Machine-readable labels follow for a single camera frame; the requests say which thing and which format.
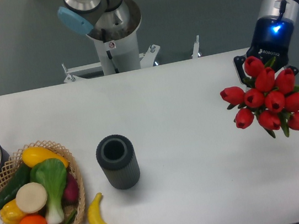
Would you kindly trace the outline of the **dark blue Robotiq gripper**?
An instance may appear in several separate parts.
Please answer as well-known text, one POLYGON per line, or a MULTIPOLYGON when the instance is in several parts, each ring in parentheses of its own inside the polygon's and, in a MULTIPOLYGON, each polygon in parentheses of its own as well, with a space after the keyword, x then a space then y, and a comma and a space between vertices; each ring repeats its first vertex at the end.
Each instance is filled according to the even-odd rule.
MULTIPOLYGON (((242 84, 245 85, 247 75, 244 71, 244 62, 247 57, 254 56, 263 63, 267 63, 271 58, 275 58, 272 68, 275 71, 288 65, 288 50, 293 34, 293 23, 287 21, 277 21, 271 18, 260 18, 255 26, 251 46, 247 54, 235 56, 233 64, 237 76, 242 84)), ((298 68, 288 66, 294 75, 299 73, 298 68)))

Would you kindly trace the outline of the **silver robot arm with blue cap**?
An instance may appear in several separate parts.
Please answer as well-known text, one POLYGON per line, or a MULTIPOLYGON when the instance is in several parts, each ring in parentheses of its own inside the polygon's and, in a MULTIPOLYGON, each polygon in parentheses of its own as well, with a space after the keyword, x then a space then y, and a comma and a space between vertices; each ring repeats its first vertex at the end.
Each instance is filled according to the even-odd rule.
POLYGON ((141 12, 133 0, 63 0, 59 20, 94 42, 105 75, 141 68, 137 30, 141 12))

